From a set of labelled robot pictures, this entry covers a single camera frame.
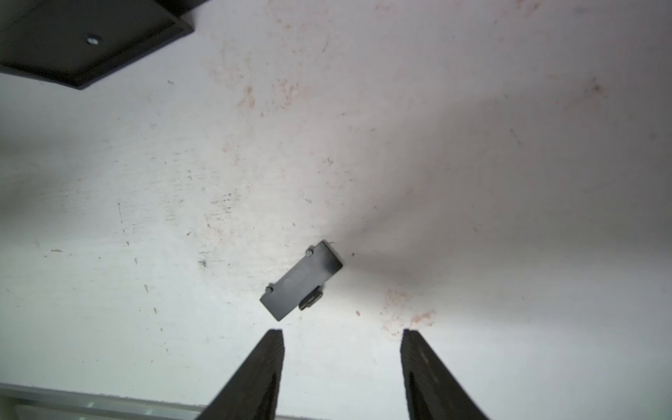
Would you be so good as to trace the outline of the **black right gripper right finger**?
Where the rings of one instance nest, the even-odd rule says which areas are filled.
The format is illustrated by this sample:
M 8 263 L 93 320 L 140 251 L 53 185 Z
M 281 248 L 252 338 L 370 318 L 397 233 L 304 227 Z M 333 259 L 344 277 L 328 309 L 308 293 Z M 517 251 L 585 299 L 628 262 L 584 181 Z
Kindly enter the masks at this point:
M 401 362 L 411 419 L 488 419 L 420 332 L 404 330 Z

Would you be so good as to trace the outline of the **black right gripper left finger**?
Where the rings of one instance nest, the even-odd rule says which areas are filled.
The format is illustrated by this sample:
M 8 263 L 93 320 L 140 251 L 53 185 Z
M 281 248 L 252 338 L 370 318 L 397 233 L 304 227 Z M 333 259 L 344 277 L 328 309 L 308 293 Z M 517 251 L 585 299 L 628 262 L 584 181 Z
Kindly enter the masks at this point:
M 275 419 L 285 358 L 283 338 L 280 329 L 266 332 L 197 419 Z

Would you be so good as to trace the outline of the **black square alarm clock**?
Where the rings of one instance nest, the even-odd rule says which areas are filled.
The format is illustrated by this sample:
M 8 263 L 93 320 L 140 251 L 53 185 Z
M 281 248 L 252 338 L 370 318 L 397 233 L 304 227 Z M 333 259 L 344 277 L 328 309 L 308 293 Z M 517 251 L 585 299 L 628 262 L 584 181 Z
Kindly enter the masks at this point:
M 1 71 L 82 90 L 194 31 L 201 0 L 1 3 Z

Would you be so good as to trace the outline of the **black battery cover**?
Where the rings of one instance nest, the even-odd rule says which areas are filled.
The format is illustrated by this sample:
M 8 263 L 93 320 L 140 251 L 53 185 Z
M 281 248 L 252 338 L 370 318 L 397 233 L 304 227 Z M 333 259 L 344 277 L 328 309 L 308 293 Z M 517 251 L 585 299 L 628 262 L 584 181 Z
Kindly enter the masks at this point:
M 324 294 L 326 283 L 344 266 L 328 241 L 308 247 L 304 256 L 280 280 L 269 283 L 260 297 L 261 304 L 276 321 L 294 309 L 313 306 Z

